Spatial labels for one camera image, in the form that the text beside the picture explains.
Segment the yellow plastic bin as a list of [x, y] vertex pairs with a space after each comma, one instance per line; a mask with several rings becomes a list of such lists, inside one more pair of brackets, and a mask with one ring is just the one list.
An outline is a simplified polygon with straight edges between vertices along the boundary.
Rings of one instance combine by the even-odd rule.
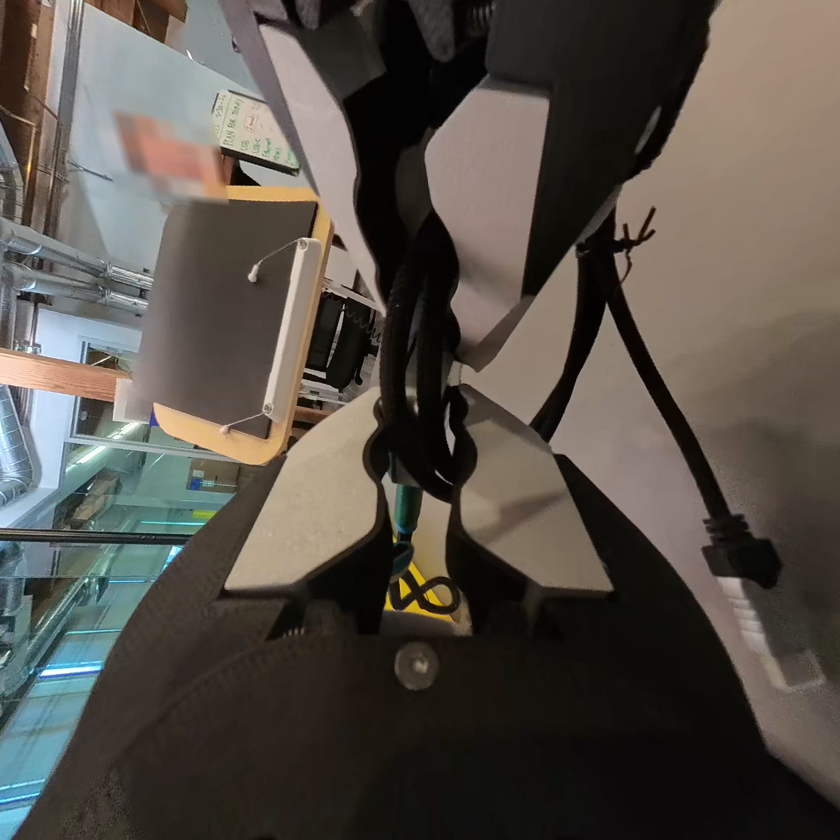
[[385, 608], [453, 621], [461, 606], [458, 587], [446, 576], [425, 578], [414, 563], [388, 584]]

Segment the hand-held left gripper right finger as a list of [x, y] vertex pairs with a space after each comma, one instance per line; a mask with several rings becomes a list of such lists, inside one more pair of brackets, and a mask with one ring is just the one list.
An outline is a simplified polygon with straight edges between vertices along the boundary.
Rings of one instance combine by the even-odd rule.
[[526, 631], [546, 602], [606, 599], [613, 583], [550, 446], [471, 385], [453, 396], [460, 469], [448, 520], [448, 575], [471, 631]]

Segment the handwritten whiteboard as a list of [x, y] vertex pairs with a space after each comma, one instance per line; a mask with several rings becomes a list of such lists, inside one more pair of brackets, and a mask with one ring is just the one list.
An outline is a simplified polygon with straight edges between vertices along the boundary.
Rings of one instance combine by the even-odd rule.
[[220, 90], [212, 106], [212, 123], [223, 155], [275, 172], [300, 174], [298, 158], [264, 101]]

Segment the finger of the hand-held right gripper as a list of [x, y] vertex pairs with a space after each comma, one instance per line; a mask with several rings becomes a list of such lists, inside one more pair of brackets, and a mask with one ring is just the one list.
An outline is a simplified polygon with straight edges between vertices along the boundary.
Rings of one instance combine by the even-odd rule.
[[221, 2], [233, 40], [378, 311], [394, 280], [393, 2]]
[[425, 151], [433, 208], [455, 247], [458, 360], [492, 362], [530, 307], [524, 290], [550, 96], [482, 81], [447, 117]]

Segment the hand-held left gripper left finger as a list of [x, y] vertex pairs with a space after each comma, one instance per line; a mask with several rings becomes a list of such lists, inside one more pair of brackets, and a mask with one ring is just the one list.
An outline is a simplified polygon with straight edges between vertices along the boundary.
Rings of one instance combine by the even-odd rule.
[[389, 451], [372, 387], [288, 452], [224, 584], [227, 595], [333, 602], [377, 634], [392, 576], [382, 477]]

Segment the wooden book stand white base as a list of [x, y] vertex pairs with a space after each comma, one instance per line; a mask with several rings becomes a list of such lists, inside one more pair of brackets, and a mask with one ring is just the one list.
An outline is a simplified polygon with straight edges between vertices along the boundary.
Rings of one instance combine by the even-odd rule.
[[283, 451], [332, 238], [308, 187], [170, 211], [132, 373], [167, 434], [252, 466]]

